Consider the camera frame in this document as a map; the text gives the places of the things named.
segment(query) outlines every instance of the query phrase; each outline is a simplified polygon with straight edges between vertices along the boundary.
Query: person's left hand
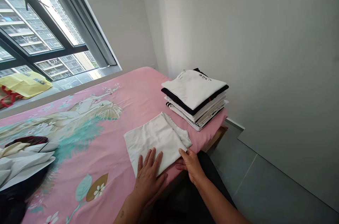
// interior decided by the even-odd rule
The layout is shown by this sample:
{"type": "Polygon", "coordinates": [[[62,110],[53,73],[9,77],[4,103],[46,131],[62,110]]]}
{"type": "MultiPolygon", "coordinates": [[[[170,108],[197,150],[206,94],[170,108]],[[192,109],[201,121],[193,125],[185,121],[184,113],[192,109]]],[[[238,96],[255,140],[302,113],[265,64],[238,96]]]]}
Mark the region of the person's left hand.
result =
{"type": "Polygon", "coordinates": [[[142,155],[139,156],[137,180],[131,194],[135,200],[144,205],[160,190],[167,177],[167,174],[162,174],[158,179],[156,178],[162,160],[162,152],[158,154],[155,161],[154,157],[155,148],[148,151],[144,163],[142,163],[142,155]]]}

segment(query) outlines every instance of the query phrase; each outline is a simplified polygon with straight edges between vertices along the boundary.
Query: white cloth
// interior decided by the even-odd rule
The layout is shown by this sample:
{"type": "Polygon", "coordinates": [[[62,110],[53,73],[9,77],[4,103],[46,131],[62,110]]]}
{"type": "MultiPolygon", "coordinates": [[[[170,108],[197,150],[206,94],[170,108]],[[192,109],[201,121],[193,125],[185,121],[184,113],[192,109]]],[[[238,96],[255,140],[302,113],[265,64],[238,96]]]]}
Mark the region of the white cloth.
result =
{"type": "Polygon", "coordinates": [[[0,191],[28,179],[52,163],[55,157],[52,156],[54,152],[50,150],[58,146],[56,143],[28,146],[24,150],[0,158],[0,191]]]}
{"type": "Polygon", "coordinates": [[[204,126],[208,123],[208,121],[210,121],[211,119],[213,119],[214,115],[220,110],[222,109],[226,104],[228,103],[228,101],[225,101],[224,103],[222,103],[220,106],[218,106],[217,108],[215,108],[214,110],[212,110],[211,112],[208,112],[208,115],[201,120],[201,122],[196,123],[191,121],[187,116],[185,116],[183,114],[183,112],[181,112],[176,106],[174,106],[173,104],[169,104],[168,107],[174,111],[175,113],[177,113],[179,116],[181,116],[183,119],[186,120],[186,122],[188,122],[196,131],[201,131],[204,126]]]}
{"type": "Polygon", "coordinates": [[[183,70],[175,80],[166,81],[161,85],[194,110],[226,83],[208,78],[197,71],[183,70]]]}
{"type": "Polygon", "coordinates": [[[51,152],[59,147],[59,144],[47,142],[38,145],[28,146],[24,149],[25,152],[51,152]]]}
{"type": "Polygon", "coordinates": [[[226,99],[226,93],[222,92],[219,94],[214,100],[207,103],[202,109],[200,109],[194,116],[187,113],[182,107],[180,107],[175,101],[173,101],[170,97],[165,96],[165,100],[173,104],[177,109],[179,109],[185,116],[187,116],[188,119],[190,119],[192,122],[196,122],[199,120],[204,114],[209,112],[211,109],[216,108],[218,105],[220,105],[225,99],[226,99]]]}
{"type": "Polygon", "coordinates": [[[27,143],[16,142],[8,147],[2,148],[0,149],[0,158],[11,155],[13,153],[17,153],[25,147],[28,147],[29,145],[30,144],[27,143]]]}
{"type": "Polygon", "coordinates": [[[139,155],[144,160],[149,149],[155,147],[156,156],[163,152],[158,176],[180,157],[179,148],[187,151],[192,145],[187,131],[180,129],[164,112],[143,126],[126,132],[124,138],[135,177],[138,173],[139,155]]]}

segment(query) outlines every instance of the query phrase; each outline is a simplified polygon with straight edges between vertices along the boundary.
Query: window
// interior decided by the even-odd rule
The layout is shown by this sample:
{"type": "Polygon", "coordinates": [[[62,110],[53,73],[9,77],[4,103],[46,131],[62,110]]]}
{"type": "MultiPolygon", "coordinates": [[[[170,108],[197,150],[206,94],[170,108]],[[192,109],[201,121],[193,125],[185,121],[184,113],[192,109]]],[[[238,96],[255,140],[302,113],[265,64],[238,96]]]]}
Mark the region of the window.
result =
{"type": "Polygon", "coordinates": [[[115,64],[83,0],[0,0],[0,77],[34,70],[53,81],[115,64]]]}

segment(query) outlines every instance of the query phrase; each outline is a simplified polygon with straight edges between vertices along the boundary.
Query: bed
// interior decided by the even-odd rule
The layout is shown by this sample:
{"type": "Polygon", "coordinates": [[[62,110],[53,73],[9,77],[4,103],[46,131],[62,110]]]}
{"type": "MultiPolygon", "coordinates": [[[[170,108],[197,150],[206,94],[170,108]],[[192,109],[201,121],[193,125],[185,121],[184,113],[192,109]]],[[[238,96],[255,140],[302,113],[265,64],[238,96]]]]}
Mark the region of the bed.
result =
{"type": "MultiPolygon", "coordinates": [[[[60,144],[22,223],[112,223],[135,183],[124,134],[162,111],[188,131],[195,152],[220,140],[214,136],[223,133],[225,109],[197,132],[165,105],[160,90],[167,80],[144,67],[0,120],[1,147],[27,135],[60,144]]],[[[170,166],[165,172],[162,190],[180,171],[170,166]]]]}

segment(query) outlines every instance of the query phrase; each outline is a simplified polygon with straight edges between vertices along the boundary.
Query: hand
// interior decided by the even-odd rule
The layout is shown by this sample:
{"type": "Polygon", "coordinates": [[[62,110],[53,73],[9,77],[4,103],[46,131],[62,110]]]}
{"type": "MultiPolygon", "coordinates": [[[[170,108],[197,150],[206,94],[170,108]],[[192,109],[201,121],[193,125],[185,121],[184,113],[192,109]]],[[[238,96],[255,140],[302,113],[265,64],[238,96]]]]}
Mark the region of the hand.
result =
{"type": "Polygon", "coordinates": [[[139,156],[137,180],[135,181],[134,190],[131,193],[131,196],[134,197],[134,200],[143,205],[147,204],[147,202],[160,190],[167,178],[167,174],[162,174],[156,179],[156,174],[162,160],[162,152],[158,154],[155,161],[154,157],[155,148],[148,150],[144,164],[142,164],[142,155],[139,156]]]}
{"type": "Polygon", "coordinates": [[[178,170],[187,170],[191,182],[196,186],[197,182],[206,177],[204,171],[202,170],[198,156],[191,149],[187,148],[187,153],[184,150],[179,148],[179,153],[182,159],[176,161],[176,169],[178,170]]]}

